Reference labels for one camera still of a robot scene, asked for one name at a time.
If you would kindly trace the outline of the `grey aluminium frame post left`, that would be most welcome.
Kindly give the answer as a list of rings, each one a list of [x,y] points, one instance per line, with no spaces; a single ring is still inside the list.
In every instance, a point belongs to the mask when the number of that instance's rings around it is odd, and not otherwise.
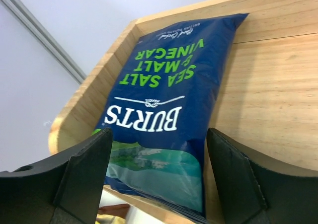
[[[28,10],[21,0],[0,0],[0,2],[20,23],[22,23],[22,25],[38,40],[38,42],[40,42],[40,44],[58,61],[77,83],[83,83],[86,74]]]

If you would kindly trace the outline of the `blue Burts sea salt bag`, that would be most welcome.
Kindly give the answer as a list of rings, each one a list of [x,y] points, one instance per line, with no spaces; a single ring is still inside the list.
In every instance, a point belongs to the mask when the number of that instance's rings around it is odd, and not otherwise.
[[[205,138],[246,17],[178,22],[139,39],[94,129],[113,132],[106,185],[206,222]]]

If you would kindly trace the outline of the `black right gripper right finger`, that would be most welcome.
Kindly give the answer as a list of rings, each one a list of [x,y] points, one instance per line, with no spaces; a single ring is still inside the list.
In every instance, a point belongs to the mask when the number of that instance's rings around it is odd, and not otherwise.
[[[249,148],[215,128],[207,148],[227,224],[316,224],[318,173]]]

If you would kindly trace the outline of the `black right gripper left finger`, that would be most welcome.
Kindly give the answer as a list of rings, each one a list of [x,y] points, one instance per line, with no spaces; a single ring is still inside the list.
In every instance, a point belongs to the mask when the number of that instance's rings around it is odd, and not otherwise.
[[[2,224],[93,224],[113,134],[103,129],[41,161],[0,173]]]

